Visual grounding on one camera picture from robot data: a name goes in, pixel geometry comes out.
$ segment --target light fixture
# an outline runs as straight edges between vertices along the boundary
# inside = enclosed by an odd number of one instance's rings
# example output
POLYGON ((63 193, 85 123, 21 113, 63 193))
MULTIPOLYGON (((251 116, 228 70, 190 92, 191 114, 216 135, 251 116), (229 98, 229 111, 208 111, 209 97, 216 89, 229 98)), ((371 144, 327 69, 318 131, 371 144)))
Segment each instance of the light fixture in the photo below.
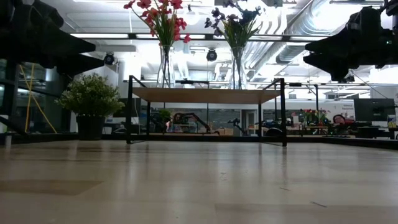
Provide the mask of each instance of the light fixture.
POLYGON ((279 35, 254 35, 249 40, 266 40, 266 41, 278 41, 282 40, 282 36, 279 35))
POLYGON ((137 34, 137 39, 156 39, 156 36, 152 36, 152 34, 137 34))
POLYGON ((70 34, 82 39, 128 39, 128 34, 70 34))
POLYGON ((127 0, 73 0, 74 2, 90 2, 90 3, 128 3, 127 0))
POLYGON ((323 40, 327 38, 328 36, 309 36, 309 35, 303 35, 303 36, 291 36, 290 41, 299 41, 299 42, 312 42, 312 41, 318 41, 318 40, 323 40))
MULTIPOLYGON (((182 39, 184 39, 185 36, 186 36, 185 34, 181 34, 182 39)), ((201 40, 204 40, 206 38, 205 35, 200 35, 200 34, 192 34, 192 35, 189 35, 189 37, 191 39, 201 39, 201 40)))

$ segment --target potted plant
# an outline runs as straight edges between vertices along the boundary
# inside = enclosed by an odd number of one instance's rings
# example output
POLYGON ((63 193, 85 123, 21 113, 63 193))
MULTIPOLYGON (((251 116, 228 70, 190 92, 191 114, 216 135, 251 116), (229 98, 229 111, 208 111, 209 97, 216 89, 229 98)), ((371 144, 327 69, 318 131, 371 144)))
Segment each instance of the potted plant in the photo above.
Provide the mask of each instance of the potted plant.
POLYGON ((55 100, 76 114, 80 140, 100 140, 105 117, 120 110, 117 87, 106 84, 107 78, 97 73, 73 80, 61 97, 55 100))

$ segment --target ventilation pipe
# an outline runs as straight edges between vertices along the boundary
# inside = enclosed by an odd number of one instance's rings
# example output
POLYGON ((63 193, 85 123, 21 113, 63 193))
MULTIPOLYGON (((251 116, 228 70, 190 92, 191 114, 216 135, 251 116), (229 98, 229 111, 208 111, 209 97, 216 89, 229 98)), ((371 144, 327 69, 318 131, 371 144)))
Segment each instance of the ventilation pipe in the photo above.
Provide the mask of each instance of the ventilation pipe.
MULTIPOLYGON (((359 5, 330 4, 329 0, 313 0, 301 12, 301 15, 285 30, 285 35, 330 35, 341 27, 349 16, 361 9, 359 5)), ((276 42, 272 44, 266 54, 254 67, 257 73, 270 77, 275 73, 267 72, 265 66, 270 60, 272 63, 288 64, 304 51, 304 45, 290 45, 276 42)))

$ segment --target wooden tabletop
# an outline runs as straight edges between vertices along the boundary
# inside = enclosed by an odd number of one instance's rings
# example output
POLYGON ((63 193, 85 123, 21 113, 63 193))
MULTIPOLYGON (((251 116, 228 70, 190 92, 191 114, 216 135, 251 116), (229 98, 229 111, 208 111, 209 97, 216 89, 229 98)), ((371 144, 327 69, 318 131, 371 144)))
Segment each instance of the wooden tabletop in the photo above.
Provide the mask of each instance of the wooden tabletop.
POLYGON ((148 102, 259 104, 280 95, 279 90, 220 90, 204 88, 133 88, 148 102))

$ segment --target table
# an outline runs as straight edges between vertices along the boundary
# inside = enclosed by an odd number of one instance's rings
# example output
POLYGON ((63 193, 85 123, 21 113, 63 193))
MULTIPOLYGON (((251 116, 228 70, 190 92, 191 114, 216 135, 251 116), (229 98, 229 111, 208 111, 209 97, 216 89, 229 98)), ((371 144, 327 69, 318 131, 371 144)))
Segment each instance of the table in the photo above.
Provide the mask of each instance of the table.
MULTIPOLYGON (((280 96, 280 108, 282 110, 282 146, 287 145, 286 139, 286 117, 285 117, 285 81, 283 78, 276 78, 271 84, 267 85, 262 90, 225 90, 225 89, 209 89, 209 88, 147 88, 143 83, 140 85, 143 88, 133 88, 132 80, 133 76, 129 76, 128 93, 127 93, 127 110, 126 110, 126 121, 129 123, 131 120, 131 105, 132 95, 135 94, 139 98, 146 100, 147 102, 147 124, 150 126, 150 104, 151 102, 158 103, 217 103, 217 104, 257 104, 258 105, 258 116, 259 121, 262 119, 261 105, 271 99, 280 96), (267 90, 271 86, 280 86, 280 90, 267 90)), ((262 131, 261 127, 258 127, 258 141, 262 142, 262 131)), ((244 136, 231 138, 220 137, 217 139, 227 139, 228 141, 252 141, 252 137, 244 136)), ((150 130, 147 128, 146 137, 139 136, 137 140, 150 140, 150 130)), ((197 139, 196 141, 204 141, 205 138, 197 139)), ((131 144, 131 135, 127 133, 127 143, 131 144)))

